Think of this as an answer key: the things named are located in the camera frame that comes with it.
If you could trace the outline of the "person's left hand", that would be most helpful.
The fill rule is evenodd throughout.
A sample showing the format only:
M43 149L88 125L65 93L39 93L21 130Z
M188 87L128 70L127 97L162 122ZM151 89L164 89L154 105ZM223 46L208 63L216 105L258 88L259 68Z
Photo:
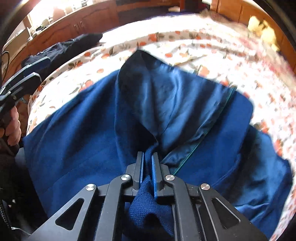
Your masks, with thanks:
M19 143L22 134L19 113L15 106L11 109L10 116L11 120L6 129L1 128L1 138L8 137L8 145L15 146Z

